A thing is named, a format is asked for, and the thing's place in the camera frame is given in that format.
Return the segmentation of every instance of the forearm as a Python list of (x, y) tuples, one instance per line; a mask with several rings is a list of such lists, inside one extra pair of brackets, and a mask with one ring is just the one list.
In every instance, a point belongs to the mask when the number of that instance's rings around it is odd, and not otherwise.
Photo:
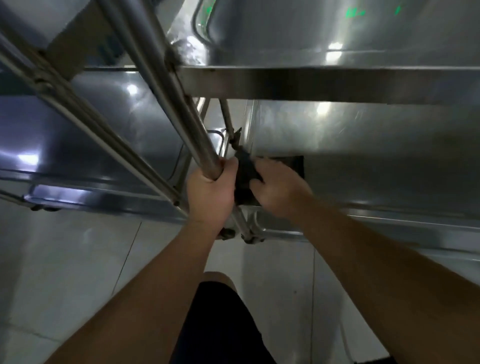
[(292, 217), (399, 363), (480, 362), (480, 289), (313, 198)]
[(47, 364), (168, 363), (216, 233), (187, 223)]

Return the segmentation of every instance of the person's right hand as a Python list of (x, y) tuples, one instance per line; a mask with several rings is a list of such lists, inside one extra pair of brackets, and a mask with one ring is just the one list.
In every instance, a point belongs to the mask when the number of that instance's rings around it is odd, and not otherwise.
[(258, 202), (279, 218), (291, 218), (298, 206), (312, 197), (312, 190), (293, 169), (282, 162), (258, 158), (255, 168), (264, 182), (250, 181)]

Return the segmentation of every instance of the hand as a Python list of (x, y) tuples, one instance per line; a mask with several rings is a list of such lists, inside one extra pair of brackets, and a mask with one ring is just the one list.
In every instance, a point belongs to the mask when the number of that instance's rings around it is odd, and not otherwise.
[(187, 181), (189, 222), (202, 223), (216, 233), (220, 232), (232, 212), (239, 161), (233, 157), (222, 159), (222, 164), (223, 173), (216, 181), (206, 178), (200, 168)]
[(313, 196), (307, 182), (282, 162), (259, 158), (255, 168), (264, 182), (251, 180), (250, 189), (258, 202), (279, 218), (291, 218), (297, 207)]

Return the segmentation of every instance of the tile grout line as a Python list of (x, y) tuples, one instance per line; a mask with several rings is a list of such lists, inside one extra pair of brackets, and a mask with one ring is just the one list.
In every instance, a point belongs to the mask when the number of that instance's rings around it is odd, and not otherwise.
[(312, 278), (312, 316), (310, 325), (310, 364), (313, 364), (313, 305), (315, 304), (315, 253), (313, 250), (313, 278)]
[(34, 336), (37, 336), (38, 338), (41, 338), (41, 339), (46, 339), (46, 340), (50, 340), (50, 341), (54, 341), (54, 342), (58, 342), (58, 343), (62, 343), (63, 341), (62, 340), (58, 340), (58, 339), (54, 339), (54, 338), (50, 338), (48, 336), (45, 336), (45, 335), (42, 335), (36, 331), (33, 331), (29, 328), (25, 328), (23, 326), (18, 326), (16, 324), (13, 324), (11, 322), (5, 322), (5, 321), (0, 321), (0, 325), (4, 325), (4, 326), (7, 326), (9, 328), (13, 328), (17, 331), (20, 331), (20, 332), (23, 332), (25, 334), (30, 334), (30, 335), (34, 335)]
[(130, 245), (130, 249), (128, 250), (127, 256), (125, 257), (125, 261), (123, 262), (123, 265), (121, 266), (119, 276), (117, 278), (117, 281), (115, 282), (115, 286), (113, 286), (112, 294), (110, 295), (110, 297), (112, 297), (113, 293), (115, 292), (115, 288), (117, 287), (117, 284), (119, 282), (121, 273), (123, 272), (123, 268), (125, 267), (125, 263), (127, 263), (128, 256), (130, 255), (130, 252), (132, 251), (133, 243), (135, 243), (135, 239), (137, 238), (138, 232), (140, 231), (140, 227), (142, 226), (142, 222), (143, 221), (140, 221), (140, 224), (138, 225), (137, 232), (135, 233), (135, 236), (133, 237), (132, 244)]

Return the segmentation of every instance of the person's left hand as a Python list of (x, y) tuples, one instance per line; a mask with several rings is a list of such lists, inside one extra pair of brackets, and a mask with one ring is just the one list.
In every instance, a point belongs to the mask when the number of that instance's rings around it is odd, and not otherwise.
[(206, 178), (200, 168), (187, 181), (189, 222), (201, 223), (220, 232), (232, 212), (235, 178), (239, 161), (235, 157), (222, 159), (223, 173), (216, 181)]

